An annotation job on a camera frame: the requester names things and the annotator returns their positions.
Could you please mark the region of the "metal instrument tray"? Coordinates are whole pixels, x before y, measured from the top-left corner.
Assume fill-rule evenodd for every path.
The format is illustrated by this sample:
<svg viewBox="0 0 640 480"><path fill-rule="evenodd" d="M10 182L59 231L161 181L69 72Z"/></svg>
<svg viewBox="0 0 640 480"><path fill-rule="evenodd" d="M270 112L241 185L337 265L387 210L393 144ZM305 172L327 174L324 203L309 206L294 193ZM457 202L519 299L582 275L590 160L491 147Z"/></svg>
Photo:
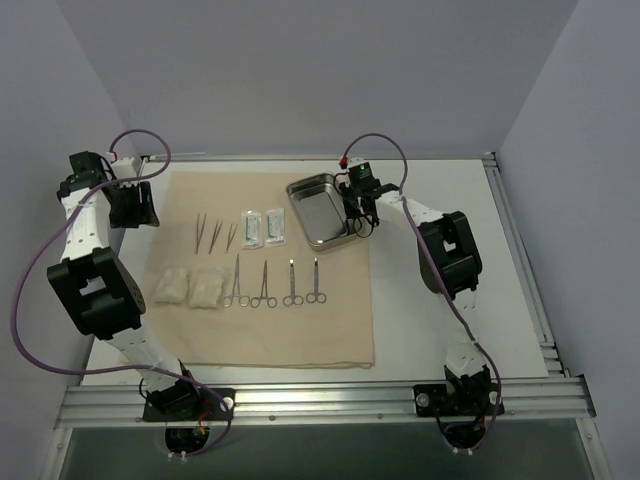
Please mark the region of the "metal instrument tray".
<svg viewBox="0 0 640 480"><path fill-rule="evenodd" d="M325 251L357 239L331 173L295 180L285 192L312 250Z"/></svg>

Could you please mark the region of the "thin metal tweezers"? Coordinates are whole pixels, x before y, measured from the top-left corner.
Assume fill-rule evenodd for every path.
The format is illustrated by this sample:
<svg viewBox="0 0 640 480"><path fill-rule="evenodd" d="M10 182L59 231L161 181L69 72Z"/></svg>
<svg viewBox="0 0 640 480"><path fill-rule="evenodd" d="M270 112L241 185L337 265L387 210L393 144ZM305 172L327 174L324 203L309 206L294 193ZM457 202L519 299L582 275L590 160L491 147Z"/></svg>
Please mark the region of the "thin metal tweezers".
<svg viewBox="0 0 640 480"><path fill-rule="evenodd" d="M223 220L217 220L215 225L214 225L214 228L213 228L213 231L212 231L212 235L211 235L211 241L210 241L209 248L208 248L208 253L209 254L212 253L213 248L216 245L216 242L217 242L217 239L219 237L219 234L220 234L220 231L222 229L223 224L224 224Z"/></svg>
<svg viewBox="0 0 640 480"><path fill-rule="evenodd" d="M197 218L196 218L196 246L195 246L195 253L198 254L199 253L199 249L200 249L200 245L201 245L201 241L204 235L204 230L206 227L206 221L207 221L207 214L201 214L198 213L197 214Z"/></svg>

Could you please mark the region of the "white gauze pack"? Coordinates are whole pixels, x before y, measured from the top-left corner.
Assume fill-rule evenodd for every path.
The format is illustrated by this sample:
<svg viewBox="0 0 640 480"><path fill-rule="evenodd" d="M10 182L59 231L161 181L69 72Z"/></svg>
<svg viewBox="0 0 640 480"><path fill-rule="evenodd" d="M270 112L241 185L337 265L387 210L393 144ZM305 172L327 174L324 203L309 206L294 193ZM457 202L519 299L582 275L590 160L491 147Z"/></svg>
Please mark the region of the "white gauze pack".
<svg viewBox="0 0 640 480"><path fill-rule="evenodd" d="M190 270L182 266L163 269L157 282L153 300L161 304L180 304L188 294Z"/></svg>
<svg viewBox="0 0 640 480"><path fill-rule="evenodd" d="M217 309L221 304L226 281L227 275L223 269L196 270L189 283L188 307L192 309Z"/></svg>

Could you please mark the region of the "beige cloth wrap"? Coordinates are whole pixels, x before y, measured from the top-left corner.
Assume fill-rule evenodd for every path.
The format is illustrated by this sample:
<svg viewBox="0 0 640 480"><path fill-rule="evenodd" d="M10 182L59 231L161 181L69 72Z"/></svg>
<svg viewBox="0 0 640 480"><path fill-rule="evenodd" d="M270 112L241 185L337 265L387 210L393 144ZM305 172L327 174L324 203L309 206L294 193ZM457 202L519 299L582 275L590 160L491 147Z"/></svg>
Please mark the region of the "beige cloth wrap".
<svg viewBox="0 0 640 480"><path fill-rule="evenodd" d="M298 180L295 173L238 173L173 171L152 183L160 225L148 229L145 240L127 237L121 257L127 266L143 261L140 277L147 310L144 324L175 357L190 365L228 365L285 368L369 367L374 362L369 248L365 240L316 252L308 244L285 187ZM266 243L266 212L285 209L286 244ZM262 214L263 246L242 248L241 214ZM207 214L199 253L197 214ZM216 245L208 253L214 225L223 220ZM229 226L238 229L225 252ZM161 304L153 294L164 268L190 270L220 268L231 293L236 255L240 258L241 293L260 293L264 261L268 261L269 294L282 299L289 293L289 260L295 264L296 291L313 289L314 258L319 261L324 304L268 308L232 305L192 309L186 303Z"/></svg>

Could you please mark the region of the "surgical forceps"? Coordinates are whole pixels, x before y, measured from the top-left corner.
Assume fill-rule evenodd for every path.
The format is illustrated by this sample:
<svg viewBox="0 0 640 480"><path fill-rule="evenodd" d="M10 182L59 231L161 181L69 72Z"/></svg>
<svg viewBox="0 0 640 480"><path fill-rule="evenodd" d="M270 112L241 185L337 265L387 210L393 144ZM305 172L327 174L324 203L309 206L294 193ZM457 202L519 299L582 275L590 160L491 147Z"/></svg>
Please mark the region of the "surgical forceps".
<svg viewBox="0 0 640 480"><path fill-rule="evenodd" d="M258 308L262 304L265 304L268 308L275 308L278 304L277 299L269 294L268 290L268 261L265 260L263 264L262 282L260 293L250 299L250 306L252 308Z"/></svg>

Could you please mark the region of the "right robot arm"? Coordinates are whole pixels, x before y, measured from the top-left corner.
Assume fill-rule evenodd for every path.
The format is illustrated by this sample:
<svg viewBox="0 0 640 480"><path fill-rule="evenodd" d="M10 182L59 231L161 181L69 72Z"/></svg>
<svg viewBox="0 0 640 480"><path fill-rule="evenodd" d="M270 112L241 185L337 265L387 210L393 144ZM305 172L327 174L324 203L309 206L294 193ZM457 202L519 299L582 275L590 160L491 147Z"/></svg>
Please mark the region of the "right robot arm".
<svg viewBox="0 0 640 480"><path fill-rule="evenodd" d="M337 188L347 218L374 229L386 222L415 235L421 278L445 311L444 400L455 412L469 411L480 393L501 383L496 365L479 345L476 298L483 265L469 221L460 211L444 213L404 195L403 186L382 183L362 158L340 160Z"/></svg>

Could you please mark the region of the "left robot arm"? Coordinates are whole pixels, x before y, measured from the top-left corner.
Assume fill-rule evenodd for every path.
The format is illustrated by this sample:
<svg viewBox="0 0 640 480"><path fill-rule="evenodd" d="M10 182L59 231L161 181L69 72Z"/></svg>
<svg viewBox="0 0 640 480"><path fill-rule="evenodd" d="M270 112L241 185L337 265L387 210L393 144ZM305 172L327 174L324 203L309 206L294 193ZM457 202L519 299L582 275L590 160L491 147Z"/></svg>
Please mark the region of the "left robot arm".
<svg viewBox="0 0 640 480"><path fill-rule="evenodd" d="M149 182L135 182L133 157L109 163L95 152L71 155L72 173L57 191L70 226L58 264L47 278L77 329L120 351L146 387L143 397L162 414L194 417L202 405L188 371L142 321L138 284L109 244L118 228L156 227Z"/></svg>

